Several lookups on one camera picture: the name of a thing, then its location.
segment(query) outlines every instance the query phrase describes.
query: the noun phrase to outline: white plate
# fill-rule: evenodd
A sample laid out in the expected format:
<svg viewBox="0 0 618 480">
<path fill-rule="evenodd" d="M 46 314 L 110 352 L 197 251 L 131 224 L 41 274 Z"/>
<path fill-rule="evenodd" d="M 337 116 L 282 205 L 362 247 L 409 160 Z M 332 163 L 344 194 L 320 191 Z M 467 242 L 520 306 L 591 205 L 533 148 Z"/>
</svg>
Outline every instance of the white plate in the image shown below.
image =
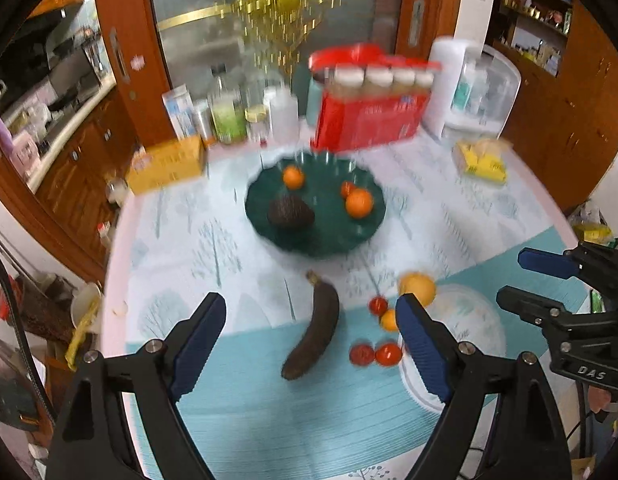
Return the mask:
<svg viewBox="0 0 618 480">
<path fill-rule="evenodd" d="M 427 307 L 432 319 L 445 324 L 457 341 L 471 341 L 482 353 L 504 357 L 505 331 L 496 306 L 473 288 L 464 285 L 438 287 Z M 409 395 L 430 412 L 441 413 L 444 404 L 427 391 L 418 368 L 409 355 L 400 361 L 400 376 Z"/>
</svg>

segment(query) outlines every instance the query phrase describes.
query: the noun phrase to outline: white bottle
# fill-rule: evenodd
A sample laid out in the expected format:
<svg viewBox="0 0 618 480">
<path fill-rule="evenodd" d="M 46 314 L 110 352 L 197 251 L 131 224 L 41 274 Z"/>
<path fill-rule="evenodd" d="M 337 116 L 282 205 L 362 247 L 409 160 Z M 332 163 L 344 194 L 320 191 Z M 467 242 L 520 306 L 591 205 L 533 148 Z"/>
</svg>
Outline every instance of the white bottle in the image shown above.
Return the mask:
<svg viewBox="0 0 618 480">
<path fill-rule="evenodd" d="M 275 95 L 269 98 L 269 117 L 271 134 L 276 144 L 298 142 L 300 138 L 298 98 L 288 87 L 277 88 Z"/>
</svg>

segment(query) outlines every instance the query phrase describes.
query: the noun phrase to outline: gold door decoration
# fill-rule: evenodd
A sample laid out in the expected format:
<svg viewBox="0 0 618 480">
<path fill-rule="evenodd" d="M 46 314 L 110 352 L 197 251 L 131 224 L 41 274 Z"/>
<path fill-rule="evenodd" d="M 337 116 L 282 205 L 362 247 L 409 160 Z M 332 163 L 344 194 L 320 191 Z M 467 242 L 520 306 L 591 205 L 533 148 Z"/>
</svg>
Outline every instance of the gold door decoration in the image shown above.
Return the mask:
<svg viewBox="0 0 618 480">
<path fill-rule="evenodd" d="M 256 54 L 256 65 L 267 61 L 291 78 L 300 61 L 298 47 L 324 19 L 325 11 L 340 5 L 341 0 L 233 0 L 163 20 L 157 27 L 162 31 L 211 16 L 224 18 L 226 14 L 236 14 L 243 20 L 248 41 L 268 45 Z"/>
</svg>

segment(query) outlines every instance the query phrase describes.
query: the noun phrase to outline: cherry tomato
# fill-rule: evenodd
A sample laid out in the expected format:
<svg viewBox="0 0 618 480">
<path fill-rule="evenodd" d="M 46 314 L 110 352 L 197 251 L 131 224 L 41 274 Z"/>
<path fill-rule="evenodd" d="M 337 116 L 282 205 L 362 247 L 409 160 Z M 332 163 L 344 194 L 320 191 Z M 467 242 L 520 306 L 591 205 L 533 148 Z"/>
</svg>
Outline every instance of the cherry tomato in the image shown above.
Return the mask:
<svg viewBox="0 0 618 480">
<path fill-rule="evenodd" d="M 375 352 L 370 344 L 353 345 L 349 350 L 349 362 L 356 366 L 369 366 L 375 361 Z"/>
<path fill-rule="evenodd" d="M 345 180 L 345 182 L 342 183 L 342 186 L 340 186 L 340 196 L 346 199 L 354 189 L 356 189 L 355 184 L 353 182 Z"/>
<path fill-rule="evenodd" d="M 389 308 L 388 301 L 382 296 L 376 296 L 371 301 L 369 301 L 369 312 L 374 316 L 382 316 L 387 309 Z"/>
<path fill-rule="evenodd" d="M 395 366 L 403 358 L 403 350 L 394 342 L 385 343 L 375 351 L 375 360 L 381 366 Z"/>
</svg>

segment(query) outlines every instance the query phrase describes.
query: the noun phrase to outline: clear plastic lid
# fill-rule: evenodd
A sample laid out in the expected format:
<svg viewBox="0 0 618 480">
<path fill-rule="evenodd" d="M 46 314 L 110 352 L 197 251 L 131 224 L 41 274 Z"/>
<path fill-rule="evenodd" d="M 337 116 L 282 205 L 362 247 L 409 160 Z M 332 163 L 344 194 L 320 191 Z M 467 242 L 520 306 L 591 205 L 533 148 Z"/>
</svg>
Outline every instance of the clear plastic lid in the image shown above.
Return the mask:
<svg viewBox="0 0 618 480">
<path fill-rule="evenodd" d="M 399 67 L 391 71 L 393 72 L 393 80 L 401 85 L 411 86 L 416 80 L 416 71 L 412 68 Z"/>
<path fill-rule="evenodd" d="M 386 66 L 368 66 L 367 81 L 377 86 L 388 88 L 393 83 L 391 69 Z"/>
<path fill-rule="evenodd" d="M 359 66 L 337 65 L 333 73 L 333 79 L 342 86 L 356 88 L 362 86 L 365 80 L 365 71 Z"/>
<path fill-rule="evenodd" d="M 422 88 L 431 88 L 434 79 L 433 72 L 423 70 L 422 72 L 416 72 L 416 84 Z"/>
</svg>

